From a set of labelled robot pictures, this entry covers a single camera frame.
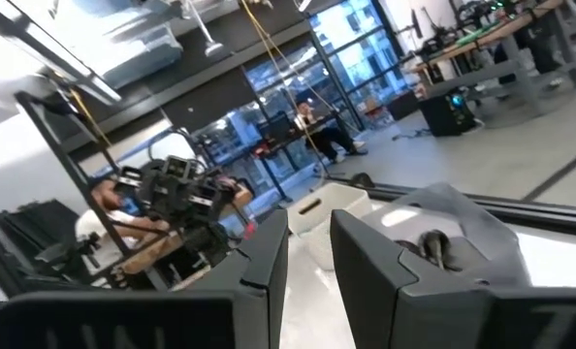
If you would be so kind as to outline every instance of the floor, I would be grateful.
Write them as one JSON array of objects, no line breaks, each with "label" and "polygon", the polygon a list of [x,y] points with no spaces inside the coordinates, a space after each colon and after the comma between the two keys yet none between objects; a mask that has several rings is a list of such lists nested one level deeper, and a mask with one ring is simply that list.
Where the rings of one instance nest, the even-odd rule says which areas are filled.
[{"label": "floor", "polygon": [[[445,181],[465,193],[521,199],[576,157],[576,90],[565,84],[543,96],[549,113],[534,117],[514,98],[476,110],[486,127],[457,138],[400,138],[426,127],[420,113],[368,136],[368,156],[347,158],[330,172],[366,172],[376,182],[423,187]],[[576,170],[536,201],[576,206]],[[519,233],[535,285],[574,285],[576,275],[545,256],[576,256],[576,239],[511,227]],[[559,272],[559,278],[553,275]],[[320,270],[291,237],[280,347],[354,348],[336,277]]]},{"label": "floor", "polygon": [[[576,286],[576,237],[509,226],[517,232],[534,286]],[[558,255],[562,258],[547,258]],[[350,325],[344,311],[336,275],[321,270],[307,246],[296,236],[289,239],[280,349],[353,349]]]},{"label": "floor", "polygon": [[[332,172],[366,172],[376,182],[423,187],[440,181],[465,193],[521,199],[576,157],[576,90],[544,94],[549,113],[534,117],[520,101],[494,99],[476,109],[486,127],[453,138],[400,138],[427,127],[419,112],[368,138],[369,155],[347,158]],[[539,198],[576,205],[576,174]]]}]

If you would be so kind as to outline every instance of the dark hair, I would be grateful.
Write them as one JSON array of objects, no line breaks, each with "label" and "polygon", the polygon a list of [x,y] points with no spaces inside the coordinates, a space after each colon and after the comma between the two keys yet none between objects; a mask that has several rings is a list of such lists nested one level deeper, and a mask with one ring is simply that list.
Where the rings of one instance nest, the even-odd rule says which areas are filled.
[{"label": "dark hair", "polygon": [[97,176],[93,176],[87,179],[87,189],[92,191],[96,188],[99,184],[106,180],[113,180],[112,173],[101,174]]},{"label": "dark hair", "polygon": [[298,106],[300,106],[301,104],[306,103],[309,105],[309,102],[307,101],[307,98],[300,98],[297,101],[295,101],[295,104]]}]

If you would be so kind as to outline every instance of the yellow cable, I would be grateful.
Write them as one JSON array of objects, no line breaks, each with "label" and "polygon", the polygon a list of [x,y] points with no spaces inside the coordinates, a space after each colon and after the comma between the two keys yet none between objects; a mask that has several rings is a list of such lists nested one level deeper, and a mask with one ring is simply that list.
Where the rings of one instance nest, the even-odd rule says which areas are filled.
[{"label": "yellow cable", "polygon": [[[267,54],[269,55],[269,57],[271,58],[272,64],[275,67],[275,69],[277,70],[277,73],[279,74],[282,82],[285,82],[284,77],[281,75],[281,69],[279,69],[279,65],[277,64],[275,57],[272,54],[271,49],[269,48],[269,46],[267,45],[267,40],[269,40],[270,42],[272,42],[271,36],[269,36],[269,33],[267,33],[264,28],[262,27],[262,25],[258,22],[258,20],[256,19],[255,15],[251,13],[251,11],[249,10],[249,7],[246,4],[246,1],[243,1],[242,4],[244,5],[245,11],[247,12],[247,14],[249,15],[249,19],[251,19],[251,22],[254,25],[254,28],[256,29],[256,32],[258,33],[258,36],[260,36],[260,39],[262,39],[262,43],[265,46],[265,49],[267,50]],[[275,50],[282,56],[282,58],[288,63],[290,64],[290,62],[288,61],[288,59],[283,55],[283,53],[281,53],[281,50],[279,50],[279,48],[272,42],[272,45],[274,46]],[[295,101],[294,97],[292,96],[292,94],[290,93],[290,91],[288,91],[287,93],[288,97],[290,98],[290,102],[292,103],[294,109],[295,109],[295,113],[299,113],[299,109],[297,107],[297,102]],[[320,97],[318,94],[316,94],[316,96],[321,99],[321,101],[323,101],[328,107],[329,104],[322,99],[322,97]],[[325,166],[325,164],[323,163],[323,158],[320,156],[320,151],[318,150],[318,148],[316,147],[316,144],[314,144],[314,141],[311,138],[311,135],[309,134],[309,131],[307,130],[307,125],[303,125],[303,130],[305,133],[305,136],[307,137],[307,140],[309,141],[309,143],[311,144],[314,152],[316,153],[316,157],[318,158],[318,162],[320,163],[323,172],[325,172],[327,175],[329,175],[329,173],[327,172],[327,167]]]},{"label": "yellow cable", "polygon": [[94,128],[94,130],[96,132],[98,132],[98,134],[101,136],[101,138],[105,141],[105,143],[107,144],[107,146],[112,146],[113,144],[110,142],[110,140],[107,138],[107,135],[105,135],[105,133],[103,132],[103,130],[101,130],[101,128],[98,126],[98,123],[96,122],[96,120],[94,120],[94,117],[92,117],[92,114],[90,113],[90,110],[85,106],[85,103],[83,102],[83,100],[81,99],[81,96],[79,95],[79,93],[77,91],[75,91],[74,89],[71,88],[71,94],[73,95],[73,98],[75,98],[75,101],[77,101],[77,104],[79,104],[79,107],[81,108],[81,110],[83,111],[83,114],[85,115],[85,117],[87,117],[87,119],[90,121],[90,123],[92,124],[92,127]]},{"label": "yellow cable", "polygon": [[[277,45],[275,44],[275,42],[273,41],[271,34],[269,34],[269,32],[267,32],[265,30],[265,28],[262,26],[262,24],[260,24],[260,22],[258,21],[258,19],[256,18],[256,16],[254,14],[252,14],[249,9],[246,7],[245,10],[247,11],[247,13],[249,14],[249,18],[251,19],[251,21],[254,24],[254,27],[256,27],[256,31],[258,31],[258,35],[260,36],[260,38],[262,39],[263,43],[265,42],[265,38],[266,40],[268,40],[272,47],[277,51],[277,53],[279,53],[279,55],[281,56],[281,58],[283,58],[283,60],[288,63],[288,68],[298,77],[301,76],[301,74],[299,73],[299,71],[297,71],[291,64],[290,61],[288,60],[288,58],[283,54],[283,52],[281,51],[281,49],[279,49],[277,47]],[[318,99],[320,101],[322,101],[325,106],[327,106],[327,108],[329,108],[330,111],[334,110],[335,108],[329,104],[329,102],[327,100],[325,100],[320,94],[318,94],[318,92],[316,92],[316,90],[314,90],[314,88],[307,82],[306,79],[303,79],[303,82],[305,84],[305,86],[307,86],[307,88],[313,92],[313,94],[318,97]],[[353,131],[355,132],[359,132],[359,130],[357,130],[353,125],[349,124],[349,123],[345,123],[348,127],[350,127],[351,129],[353,129]]]}]

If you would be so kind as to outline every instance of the shoe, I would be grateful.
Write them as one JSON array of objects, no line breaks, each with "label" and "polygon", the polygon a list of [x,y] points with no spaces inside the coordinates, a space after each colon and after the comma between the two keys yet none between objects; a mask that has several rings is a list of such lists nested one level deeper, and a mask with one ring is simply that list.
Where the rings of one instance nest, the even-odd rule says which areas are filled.
[{"label": "shoe", "polygon": [[549,82],[549,84],[545,87],[545,90],[553,91],[555,89],[558,89],[562,82],[563,82],[562,78],[552,79],[551,82]]},{"label": "shoe", "polygon": [[344,155],[338,154],[334,159],[334,164],[339,164],[340,162],[344,161]]}]

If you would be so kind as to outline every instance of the white box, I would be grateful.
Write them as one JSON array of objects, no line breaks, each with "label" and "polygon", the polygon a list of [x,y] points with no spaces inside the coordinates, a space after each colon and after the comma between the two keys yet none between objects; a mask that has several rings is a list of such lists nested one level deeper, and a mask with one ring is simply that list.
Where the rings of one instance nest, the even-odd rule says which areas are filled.
[{"label": "white box", "polygon": [[365,190],[328,183],[288,207],[290,231],[305,242],[309,254],[322,270],[334,269],[329,236],[333,209],[344,209],[361,217],[372,211],[372,203]]}]

